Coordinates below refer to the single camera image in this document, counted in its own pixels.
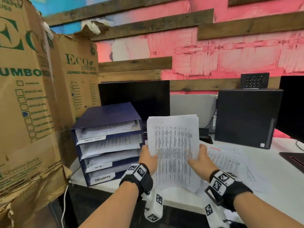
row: black monitor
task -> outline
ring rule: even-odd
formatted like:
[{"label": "black monitor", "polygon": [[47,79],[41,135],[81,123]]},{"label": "black monitor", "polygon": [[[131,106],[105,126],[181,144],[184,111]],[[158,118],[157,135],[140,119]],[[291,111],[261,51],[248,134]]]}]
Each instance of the black monitor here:
[{"label": "black monitor", "polygon": [[304,76],[282,76],[284,90],[276,129],[304,142]]},{"label": "black monitor", "polygon": [[105,82],[98,87],[101,105],[131,102],[142,121],[170,116],[170,81]]}]

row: desktop computer tower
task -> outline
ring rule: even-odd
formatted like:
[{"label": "desktop computer tower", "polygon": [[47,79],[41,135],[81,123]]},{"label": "desktop computer tower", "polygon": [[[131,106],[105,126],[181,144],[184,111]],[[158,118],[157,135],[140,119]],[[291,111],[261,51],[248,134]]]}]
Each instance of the desktop computer tower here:
[{"label": "desktop computer tower", "polygon": [[215,140],[270,149],[283,90],[221,89]]}]

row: desk surface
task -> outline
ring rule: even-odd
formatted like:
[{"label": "desk surface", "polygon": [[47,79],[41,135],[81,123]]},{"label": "desk surface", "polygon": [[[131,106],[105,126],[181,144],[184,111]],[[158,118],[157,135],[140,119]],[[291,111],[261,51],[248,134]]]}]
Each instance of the desk surface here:
[{"label": "desk surface", "polygon": [[[214,141],[214,144],[225,143]],[[244,153],[250,157],[257,169],[268,178],[272,185],[264,200],[304,224],[304,174],[279,156],[279,152],[301,153],[302,151],[295,145],[295,140],[274,138],[270,150],[235,146],[242,147]],[[73,174],[70,181],[73,184],[87,186],[81,169]],[[119,182],[118,179],[94,185],[91,188],[113,193],[118,188]],[[183,188],[168,188],[162,191],[162,194],[166,206],[205,214],[202,199]]]}]

